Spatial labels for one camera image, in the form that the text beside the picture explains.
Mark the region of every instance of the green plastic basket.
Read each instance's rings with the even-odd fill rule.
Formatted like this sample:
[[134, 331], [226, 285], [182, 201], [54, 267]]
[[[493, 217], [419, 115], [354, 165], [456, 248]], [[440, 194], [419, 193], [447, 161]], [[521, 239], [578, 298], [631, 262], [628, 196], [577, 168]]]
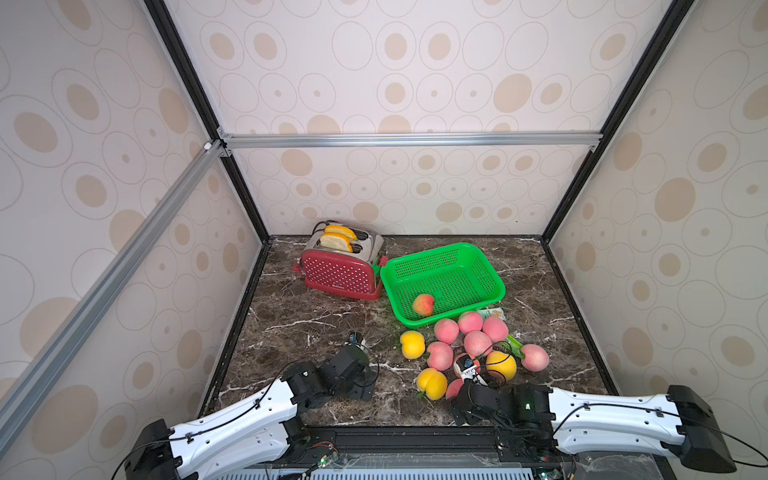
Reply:
[[[484, 308], [507, 293], [483, 252], [469, 243], [394, 258], [382, 267], [381, 278], [395, 316], [412, 329]], [[432, 316], [413, 311], [413, 300], [422, 293], [435, 297]]]

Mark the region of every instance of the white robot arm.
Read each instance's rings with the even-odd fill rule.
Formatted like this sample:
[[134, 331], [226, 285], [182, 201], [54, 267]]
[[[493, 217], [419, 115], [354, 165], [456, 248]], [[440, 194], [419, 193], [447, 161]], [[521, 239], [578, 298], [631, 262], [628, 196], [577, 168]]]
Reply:
[[307, 437], [299, 414], [338, 396], [370, 400], [377, 372], [350, 333], [336, 356], [320, 367], [297, 362], [261, 390], [201, 419], [169, 429], [146, 426], [125, 459], [127, 480], [203, 480], [275, 460]]
[[693, 470], [736, 466], [710, 406], [686, 386], [643, 397], [588, 395], [521, 384], [499, 392], [465, 379], [451, 400], [457, 425], [488, 420], [531, 455], [634, 452], [678, 457]]

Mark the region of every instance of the marble table surface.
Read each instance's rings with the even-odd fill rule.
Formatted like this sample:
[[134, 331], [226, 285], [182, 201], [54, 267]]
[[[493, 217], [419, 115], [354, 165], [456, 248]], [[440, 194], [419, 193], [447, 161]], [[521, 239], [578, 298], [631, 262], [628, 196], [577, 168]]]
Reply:
[[[354, 329], [363, 333], [372, 354], [378, 357], [380, 371], [373, 400], [333, 400], [321, 409], [303, 413], [307, 425], [452, 425], [446, 400], [417, 399], [415, 378], [427, 367], [426, 360], [402, 356], [399, 337], [407, 328], [392, 313], [385, 291], [374, 302], [335, 296], [308, 289], [303, 277], [291, 270], [307, 239], [274, 239], [227, 374], [208, 411], [252, 395], [288, 362], [334, 355]], [[532, 373], [518, 367], [518, 374], [502, 388], [535, 382], [605, 394], [594, 360], [538, 241], [386, 237], [382, 251], [393, 258], [457, 242], [479, 247], [504, 281], [507, 295], [496, 306], [504, 309], [510, 332], [523, 343], [543, 346], [550, 355], [546, 370]], [[435, 341], [432, 328], [419, 331], [427, 344]], [[462, 349], [458, 345], [457, 341], [456, 353]], [[450, 372], [448, 377], [449, 381], [454, 378]]]

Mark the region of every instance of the wallpaper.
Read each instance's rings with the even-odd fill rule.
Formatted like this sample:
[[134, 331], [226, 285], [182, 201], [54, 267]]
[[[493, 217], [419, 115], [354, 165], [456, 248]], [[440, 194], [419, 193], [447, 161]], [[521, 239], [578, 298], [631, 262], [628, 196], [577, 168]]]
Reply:
[[216, 162], [6, 453], [2, 480], [103, 480], [145, 425], [197, 416], [260, 247], [236, 195]]
[[763, 451], [767, 128], [768, 2], [700, 2], [552, 244], [623, 394], [690, 386]]
[[0, 2], [0, 399], [204, 132], [136, 2]]
[[599, 130], [669, 0], [168, 0], [237, 134]]
[[542, 233], [587, 145], [235, 150], [273, 235], [321, 220], [395, 235]]

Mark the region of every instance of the pink peach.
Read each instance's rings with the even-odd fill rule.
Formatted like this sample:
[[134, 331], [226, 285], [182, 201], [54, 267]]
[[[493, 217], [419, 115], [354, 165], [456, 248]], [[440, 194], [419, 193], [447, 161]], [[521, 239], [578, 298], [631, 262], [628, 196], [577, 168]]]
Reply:
[[547, 351], [538, 345], [529, 343], [528, 345], [523, 345], [520, 351], [525, 355], [525, 358], [520, 363], [532, 372], [540, 372], [549, 365]]
[[504, 320], [497, 316], [490, 316], [482, 324], [482, 332], [491, 339], [492, 342], [501, 342], [509, 335], [509, 328]]
[[451, 368], [453, 364], [453, 349], [447, 343], [432, 342], [427, 347], [429, 358], [427, 365], [431, 368], [443, 372]]
[[485, 356], [491, 352], [493, 342], [480, 330], [467, 333], [464, 337], [464, 350], [474, 357]]
[[462, 389], [464, 380], [456, 379], [448, 385], [448, 389], [445, 391], [445, 397], [450, 400], [458, 395], [458, 391]]
[[458, 329], [470, 333], [482, 329], [482, 317], [477, 312], [464, 312], [458, 318]]
[[421, 316], [430, 316], [435, 311], [435, 297], [422, 293], [413, 300], [413, 311]]
[[435, 324], [435, 336], [443, 343], [454, 343], [458, 336], [458, 324], [451, 319], [442, 319]]

